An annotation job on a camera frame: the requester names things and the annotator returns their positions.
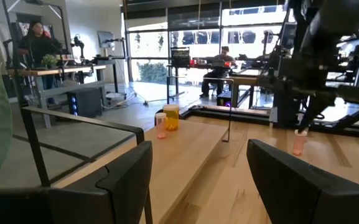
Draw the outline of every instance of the potted plant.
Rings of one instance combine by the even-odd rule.
[[[55,56],[47,54],[42,58],[42,64],[51,69],[56,66],[57,59]]]

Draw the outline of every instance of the computer monitor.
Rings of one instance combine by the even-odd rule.
[[[98,31],[99,46],[101,48],[115,47],[114,34],[109,31]]]

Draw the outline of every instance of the concrete floor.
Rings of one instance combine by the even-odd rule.
[[[170,88],[171,94],[174,94],[174,88],[174,86]],[[114,86],[108,85],[106,89],[114,91]],[[145,131],[152,128],[156,111],[166,104],[166,86],[153,83],[132,83],[127,88],[121,85],[119,89],[120,91],[126,89],[128,93],[135,90],[138,97],[126,102],[125,105],[128,105],[128,107],[105,111],[103,116],[97,119],[137,126]],[[201,103],[211,105],[216,103],[216,96],[200,100],[198,97],[200,88],[181,86],[180,91],[185,91],[185,94],[180,95],[178,99],[171,103],[179,104],[181,108]],[[123,100],[123,97],[119,96],[113,99],[112,104],[121,100]],[[145,100],[149,102],[148,106],[143,105]],[[265,97],[257,93],[254,104],[257,106],[270,106],[272,100],[271,96]],[[248,100],[241,107],[246,108],[247,105]],[[24,129],[18,105],[12,104],[11,107],[14,118],[14,136],[16,138],[12,140],[11,149],[0,171],[0,188],[35,187],[40,185],[40,180],[30,145],[24,141],[27,138],[26,130]],[[345,105],[343,102],[338,101],[336,107],[327,109],[324,115],[326,120],[335,121],[357,110],[359,110],[359,106]],[[61,111],[67,112],[67,106],[63,107]],[[33,115],[33,118],[39,141],[48,145],[48,148],[42,147],[42,154],[49,179],[53,181],[87,165],[84,160],[59,151],[68,151],[96,159],[103,152],[113,150],[112,147],[116,147],[132,137],[131,133],[124,131],[76,122],[61,123],[54,121],[54,119],[51,119],[52,127],[45,129],[41,116]]]

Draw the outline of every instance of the dark pants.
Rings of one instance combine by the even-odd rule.
[[[208,72],[206,75],[204,75],[204,78],[223,78],[223,72],[222,70],[216,69],[212,72]],[[222,80],[209,80],[204,79],[202,84],[202,92],[204,95],[208,95],[210,92],[210,87],[208,84],[210,83],[216,83],[217,86],[217,95],[221,95],[222,89],[223,89],[223,81]]]
[[[44,75],[42,77],[42,83],[44,84],[44,90],[50,90],[54,87],[54,79],[55,76],[53,75]],[[48,104],[55,104],[55,99],[48,98]]]

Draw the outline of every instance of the man sitting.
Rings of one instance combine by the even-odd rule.
[[[229,53],[229,47],[222,47],[222,51],[220,55],[217,55],[213,58],[213,60],[223,60],[225,62],[231,62],[232,64],[236,63],[235,59],[228,55]],[[204,78],[223,78],[225,70],[224,69],[215,69],[212,72],[207,73],[204,75]],[[210,92],[210,83],[217,83],[217,95],[219,96],[222,93],[222,81],[221,80],[209,80],[204,79],[202,84],[202,92],[203,94],[200,95],[200,97],[208,97],[208,94]]]

